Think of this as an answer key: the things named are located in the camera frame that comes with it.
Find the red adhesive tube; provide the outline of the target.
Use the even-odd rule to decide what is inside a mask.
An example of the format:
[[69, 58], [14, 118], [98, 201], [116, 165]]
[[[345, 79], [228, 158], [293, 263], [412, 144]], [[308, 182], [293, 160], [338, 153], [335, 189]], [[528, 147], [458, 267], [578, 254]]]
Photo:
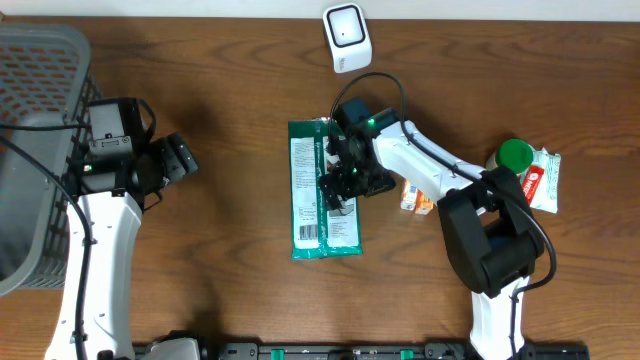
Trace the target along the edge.
[[532, 165], [526, 172], [522, 183], [522, 191], [528, 204], [531, 204], [536, 191], [544, 178], [545, 170], [542, 167]]

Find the green-lidded small jar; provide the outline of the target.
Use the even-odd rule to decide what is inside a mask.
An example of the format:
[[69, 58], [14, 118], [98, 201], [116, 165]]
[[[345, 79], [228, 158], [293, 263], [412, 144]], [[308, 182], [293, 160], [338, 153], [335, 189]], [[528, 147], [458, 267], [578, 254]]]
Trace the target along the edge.
[[525, 141], [512, 138], [502, 143], [486, 162], [486, 169], [506, 167], [516, 175], [526, 172], [532, 165], [534, 149]]

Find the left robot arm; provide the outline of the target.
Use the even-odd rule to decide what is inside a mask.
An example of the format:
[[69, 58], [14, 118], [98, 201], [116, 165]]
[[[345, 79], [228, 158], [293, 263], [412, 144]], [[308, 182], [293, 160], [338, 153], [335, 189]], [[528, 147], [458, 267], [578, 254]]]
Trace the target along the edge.
[[69, 253], [48, 359], [135, 359], [130, 326], [135, 240], [144, 199], [199, 168], [178, 133], [139, 148], [128, 136], [90, 143], [73, 166]]

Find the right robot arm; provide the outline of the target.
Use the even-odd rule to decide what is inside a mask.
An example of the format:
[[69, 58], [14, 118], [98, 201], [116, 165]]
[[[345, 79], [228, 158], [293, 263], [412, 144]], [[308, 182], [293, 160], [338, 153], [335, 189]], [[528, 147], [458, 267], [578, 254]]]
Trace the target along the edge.
[[470, 343], [482, 359], [516, 359], [523, 293], [547, 238], [516, 175], [456, 158], [388, 108], [333, 111], [328, 150], [337, 156], [319, 179], [326, 207], [394, 188], [398, 174], [438, 208], [449, 262], [472, 293]]

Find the mint green wipes pack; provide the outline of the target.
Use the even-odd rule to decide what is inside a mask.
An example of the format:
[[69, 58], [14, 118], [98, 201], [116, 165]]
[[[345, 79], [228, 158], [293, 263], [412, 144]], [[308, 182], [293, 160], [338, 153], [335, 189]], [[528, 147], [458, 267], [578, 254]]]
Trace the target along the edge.
[[558, 212], [558, 182], [561, 156], [549, 153], [545, 148], [535, 150], [532, 165], [542, 167], [545, 170], [545, 174], [529, 206], [533, 209], [556, 214]]

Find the green 3M adhesive package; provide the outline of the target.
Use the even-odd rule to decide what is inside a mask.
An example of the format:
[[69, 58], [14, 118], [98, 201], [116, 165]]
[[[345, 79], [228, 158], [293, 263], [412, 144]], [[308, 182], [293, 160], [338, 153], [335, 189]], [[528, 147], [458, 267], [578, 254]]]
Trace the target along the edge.
[[326, 151], [327, 136], [335, 133], [324, 119], [288, 123], [294, 259], [363, 253], [357, 200], [343, 201], [339, 209], [330, 210], [318, 185], [319, 178], [338, 162]]

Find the orange tissue pack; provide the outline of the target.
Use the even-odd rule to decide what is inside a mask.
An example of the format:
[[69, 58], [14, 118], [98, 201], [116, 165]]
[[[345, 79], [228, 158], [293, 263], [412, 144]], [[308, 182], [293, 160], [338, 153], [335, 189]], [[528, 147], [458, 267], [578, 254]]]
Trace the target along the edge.
[[423, 192], [419, 191], [414, 212], [419, 215], [427, 215], [434, 207], [434, 203]]
[[402, 210], [413, 211], [416, 207], [418, 189], [409, 181], [404, 180], [400, 208]]

